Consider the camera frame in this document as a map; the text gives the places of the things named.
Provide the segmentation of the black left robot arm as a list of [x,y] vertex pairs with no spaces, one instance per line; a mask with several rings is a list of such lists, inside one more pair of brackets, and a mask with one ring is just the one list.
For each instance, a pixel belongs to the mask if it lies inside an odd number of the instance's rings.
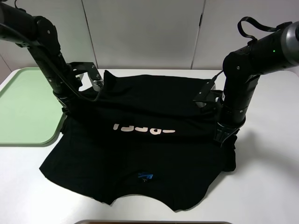
[[0,2],[0,39],[26,48],[53,89],[64,114],[74,108],[82,83],[66,63],[56,27],[45,17],[31,16],[25,10]]

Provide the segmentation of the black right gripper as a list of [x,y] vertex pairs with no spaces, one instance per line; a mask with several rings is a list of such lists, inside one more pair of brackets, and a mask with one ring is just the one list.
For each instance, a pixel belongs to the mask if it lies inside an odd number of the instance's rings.
[[234,134],[237,134],[239,129],[240,126],[228,126],[225,124],[221,124],[220,122],[217,122],[215,128],[214,141],[220,144],[220,146],[222,146],[229,137],[231,137]]

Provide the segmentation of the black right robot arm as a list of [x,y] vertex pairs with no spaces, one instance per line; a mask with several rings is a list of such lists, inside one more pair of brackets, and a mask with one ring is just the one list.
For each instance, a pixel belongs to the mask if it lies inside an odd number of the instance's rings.
[[250,41],[229,53],[222,64],[226,81],[214,139],[223,144],[245,123],[246,112],[261,75],[299,65],[299,23],[284,22],[275,28],[243,17],[237,24]]

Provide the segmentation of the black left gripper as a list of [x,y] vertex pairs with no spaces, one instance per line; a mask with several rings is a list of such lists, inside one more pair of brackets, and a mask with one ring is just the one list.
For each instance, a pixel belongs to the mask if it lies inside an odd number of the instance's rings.
[[65,115],[75,116],[80,113],[80,100],[76,95],[56,94],[56,98],[62,105],[62,111]]

